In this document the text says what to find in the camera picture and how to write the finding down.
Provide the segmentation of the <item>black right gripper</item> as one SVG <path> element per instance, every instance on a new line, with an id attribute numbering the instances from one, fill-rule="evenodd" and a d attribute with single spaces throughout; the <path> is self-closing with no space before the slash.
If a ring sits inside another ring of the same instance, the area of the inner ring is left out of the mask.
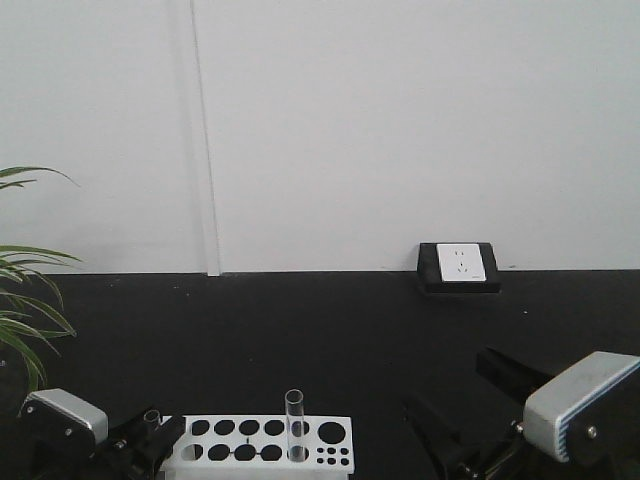
<path id="1" fill-rule="evenodd" d="M 486 347 L 476 373 L 520 405 L 554 378 Z M 427 453 L 438 479 L 637 479 L 639 401 L 597 399 L 569 423 L 570 461 L 560 463 L 524 437 L 523 419 L 483 447 L 465 446 L 460 431 L 428 401 L 402 397 L 405 421 Z"/>

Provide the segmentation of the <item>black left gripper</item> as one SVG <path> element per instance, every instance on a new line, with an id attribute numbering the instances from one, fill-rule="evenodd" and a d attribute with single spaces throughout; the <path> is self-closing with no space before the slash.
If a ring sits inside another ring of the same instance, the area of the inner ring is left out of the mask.
<path id="1" fill-rule="evenodd" d="M 92 452 L 70 443 L 53 446 L 33 437 L 28 461 L 30 479 L 148 479 L 171 456 L 184 435 L 186 418 L 175 415 L 156 428 L 148 439 L 145 412 L 113 427 L 108 438 Z"/>

